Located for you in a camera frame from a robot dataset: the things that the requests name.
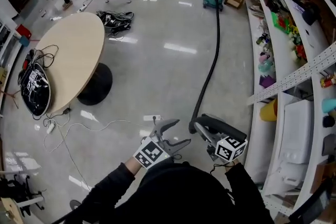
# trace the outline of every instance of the black shirt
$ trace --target black shirt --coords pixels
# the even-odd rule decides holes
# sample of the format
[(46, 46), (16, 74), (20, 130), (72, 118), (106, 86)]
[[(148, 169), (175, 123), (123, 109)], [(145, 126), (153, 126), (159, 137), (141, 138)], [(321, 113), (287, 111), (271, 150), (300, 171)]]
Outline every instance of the black shirt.
[(235, 165), (226, 176), (234, 202), (212, 175), (186, 164), (158, 164), (148, 170), (136, 192), (115, 208), (135, 179), (122, 163), (96, 184), (84, 199), (79, 218), (90, 223), (99, 221), (100, 224), (130, 223), (129, 220), (176, 223), (182, 219), (214, 223), (216, 220), (220, 223), (273, 223), (259, 190), (243, 165)]

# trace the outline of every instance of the person's hand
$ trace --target person's hand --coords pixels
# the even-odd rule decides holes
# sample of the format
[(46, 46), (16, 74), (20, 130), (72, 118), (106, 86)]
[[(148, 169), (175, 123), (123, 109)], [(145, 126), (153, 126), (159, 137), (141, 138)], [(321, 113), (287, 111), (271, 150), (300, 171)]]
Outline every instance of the person's hand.
[(234, 159), (232, 162), (228, 163), (227, 166), (225, 166), (225, 170), (228, 172), (232, 167), (234, 167), (236, 164), (239, 163), (238, 159)]

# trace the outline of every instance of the table pedestal base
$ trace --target table pedestal base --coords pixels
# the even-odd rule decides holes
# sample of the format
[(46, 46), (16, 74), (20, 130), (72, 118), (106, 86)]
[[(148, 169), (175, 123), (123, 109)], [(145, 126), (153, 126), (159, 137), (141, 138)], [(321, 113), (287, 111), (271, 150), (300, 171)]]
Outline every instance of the table pedestal base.
[(92, 78), (77, 96), (78, 101), (85, 105), (100, 103), (109, 94), (112, 82), (111, 70), (103, 63), (99, 63)]

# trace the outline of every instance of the polished floor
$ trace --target polished floor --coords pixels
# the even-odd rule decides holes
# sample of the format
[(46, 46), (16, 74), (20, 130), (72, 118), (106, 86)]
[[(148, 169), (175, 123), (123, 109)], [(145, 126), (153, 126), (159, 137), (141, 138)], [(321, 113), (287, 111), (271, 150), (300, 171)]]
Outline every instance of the polished floor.
[[(83, 1), (74, 0), (74, 6), (66, 12), (61, 11), (62, 0), (48, 1), (43, 18), (32, 12), (26, 20), (32, 39), (41, 38), (57, 23), (50, 18), (74, 13)], [(107, 98), (95, 106), (85, 106), (74, 99), (70, 122), (61, 130), (65, 135), (73, 123), (83, 123), (95, 130), (113, 120), (132, 123), (112, 123), (101, 132), (90, 132), (78, 125), (71, 128), (66, 142), (89, 187), (137, 150), (139, 134), (153, 127), (152, 122), (143, 121), (144, 115), (180, 119), (166, 137), (171, 141), (191, 138), (191, 144), (180, 152), (183, 160), (210, 171), (213, 162), (206, 152), (206, 143), (199, 135), (190, 135), (187, 127), (215, 54), (215, 10), (204, 9), (202, 0), (133, 0), (130, 4), (123, 0), (110, 0), (107, 4), (104, 0), (93, 0), (87, 11), (94, 13), (99, 9), (134, 12), (132, 28), (118, 40), (106, 38), (101, 62), (113, 73)], [(246, 7), (236, 10), (225, 6), (220, 20), (220, 55), (200, 112), (219, 116), (249, 134), (252, 111), (246, 106), (246, 99), (253, 93), (253, 53)], [(22, 49), (17, 59), (8, 92), (18, 89), (17, 75), (27, 52), (28, 48)], [(45, 190), (46, 209), (32, 209), (42, 222), (49, 223), (70, 210), (70, 200), (83, 200), (88, 187), (64, 144), (48, 152), (61, 141), (58, 130), (54, 129), (46, 138), (45, 149), (43, 121), (33, 120), (20, 97), (17, 101), (19, 109), (12, 100), (5, 100), (4, 118), (0, 120), (6, 167), (25, 171), (31, 177), (33, 189)], [(67, 116), (57, 120), (62, 124)], [(144, 173), (145, 170), (139, 172), (119, 203), (136, 190)], [(227, 186), (224, 169), (216, 169), (214, 176)]]

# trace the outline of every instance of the black sleeve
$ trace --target black sleeve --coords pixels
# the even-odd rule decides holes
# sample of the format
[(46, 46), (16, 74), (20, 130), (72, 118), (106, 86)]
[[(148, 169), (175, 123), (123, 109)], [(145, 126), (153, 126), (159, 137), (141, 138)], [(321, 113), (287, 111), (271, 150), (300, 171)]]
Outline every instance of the black sleeve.
[(104, 218), (105, 214), (111, 216), (114, 206), (134, 180), (134, 175), (121, 163), (117, 169), (96, 184), (83, 200), (82, 219), (94, 223)]
[(246, 223), (253, 221), (274, 223), (257, 186), (241, 163), (231, 168), (226, 173), (226, 177), (231, 185), (235, 206)]

